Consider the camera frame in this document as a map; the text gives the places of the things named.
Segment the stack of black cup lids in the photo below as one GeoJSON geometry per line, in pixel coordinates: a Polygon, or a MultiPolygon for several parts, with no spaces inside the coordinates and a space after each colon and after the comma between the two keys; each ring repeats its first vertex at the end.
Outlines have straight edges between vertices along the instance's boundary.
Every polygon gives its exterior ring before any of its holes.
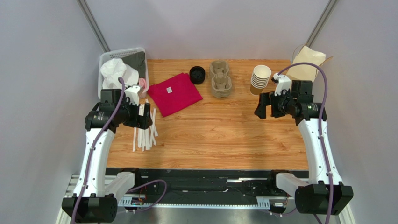
{"type": "Polygon", "coordinates": [[[206,71],[203,67],[194,66],[189,71],[189,78],[193,84],[201,84],[206,78],[206,71]]]}

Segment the stack of paper cups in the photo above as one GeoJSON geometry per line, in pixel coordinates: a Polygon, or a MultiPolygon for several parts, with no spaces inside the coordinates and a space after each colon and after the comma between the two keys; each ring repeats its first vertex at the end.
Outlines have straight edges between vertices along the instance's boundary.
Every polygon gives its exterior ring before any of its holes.
{"type": "Polygon", "coordinates": [[[250,93],[259,95],[267,87],[271,77],[271,69],[266,65],[257,65],[252,72],[250,80],[250,93]]]}

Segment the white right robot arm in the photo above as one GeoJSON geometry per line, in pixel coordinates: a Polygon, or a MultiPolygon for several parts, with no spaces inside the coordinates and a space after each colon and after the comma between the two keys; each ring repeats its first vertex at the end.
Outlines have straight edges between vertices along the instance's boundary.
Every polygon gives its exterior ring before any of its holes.
{"type": "Polygon", "coordinates": [[[294,80],[291,88],[261,93],[254,114],[265,119],[266,108],[271,106],[274,118],[291,115],[306,148],[308,182],[290,171],[272,170],[269,176],[271,193],[286,192],[292,196],[302,214],[338,215],[354,193],[351,186],[343,184],[337,171],[328,142],[326,110],[321,103],[313,101],[312,88],[312,81],[294,80]]]}

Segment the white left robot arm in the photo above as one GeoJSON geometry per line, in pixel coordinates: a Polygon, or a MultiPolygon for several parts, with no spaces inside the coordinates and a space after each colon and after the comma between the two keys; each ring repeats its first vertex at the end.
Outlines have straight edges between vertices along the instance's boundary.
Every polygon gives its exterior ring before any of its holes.
{"type": "Polygon", "coordinates": [[[140,181],[139,170],[120,171],[105,184],[107,160],[116,129],[120,124],[148,129],[152,125],[150,104],[139,106],[141,87],[126,90],[102,89],[100,101],[85,118],[86,145],[82,168],[72,197],[62,201],[63,211],[71,223],[111,223],[118,202],[140,181]]]}

